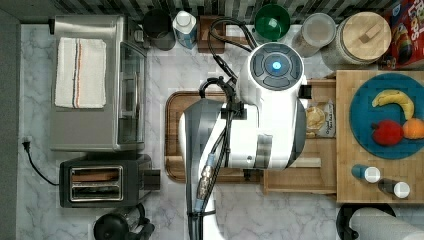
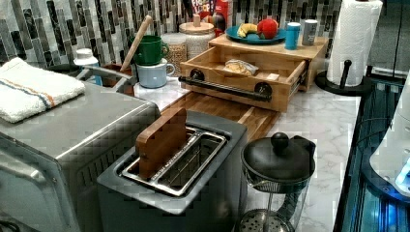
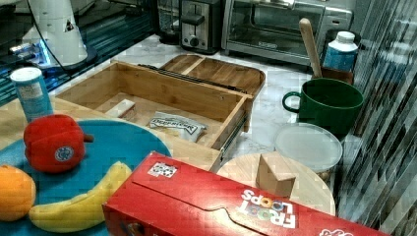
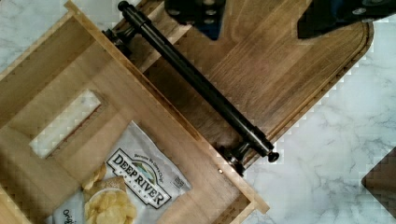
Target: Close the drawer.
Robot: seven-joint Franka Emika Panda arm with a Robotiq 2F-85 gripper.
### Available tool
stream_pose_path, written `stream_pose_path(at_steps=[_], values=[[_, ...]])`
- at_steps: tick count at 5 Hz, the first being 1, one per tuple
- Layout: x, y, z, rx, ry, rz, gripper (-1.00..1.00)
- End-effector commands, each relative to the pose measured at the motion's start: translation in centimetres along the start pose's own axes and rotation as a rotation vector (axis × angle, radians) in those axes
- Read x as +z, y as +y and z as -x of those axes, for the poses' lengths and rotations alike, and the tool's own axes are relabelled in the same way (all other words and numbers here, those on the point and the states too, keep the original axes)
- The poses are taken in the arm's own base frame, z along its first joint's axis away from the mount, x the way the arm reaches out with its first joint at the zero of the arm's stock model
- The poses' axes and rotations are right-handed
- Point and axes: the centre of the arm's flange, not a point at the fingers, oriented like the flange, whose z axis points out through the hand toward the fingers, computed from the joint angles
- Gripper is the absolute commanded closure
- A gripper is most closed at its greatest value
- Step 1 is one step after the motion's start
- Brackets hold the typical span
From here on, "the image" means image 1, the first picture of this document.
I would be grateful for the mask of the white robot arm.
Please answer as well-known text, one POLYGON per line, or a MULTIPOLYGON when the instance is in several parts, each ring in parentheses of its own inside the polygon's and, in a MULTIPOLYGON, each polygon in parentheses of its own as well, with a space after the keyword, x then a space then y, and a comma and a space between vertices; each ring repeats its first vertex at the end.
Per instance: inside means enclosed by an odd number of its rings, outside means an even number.
POLYGON ((222 168, 283 170, 300 156, 305 82, 300 55, 269 42, 250 53, 237 79, 200 86, 200 99, 179 120, 190 240, 223 240, 213 196, 222 168))

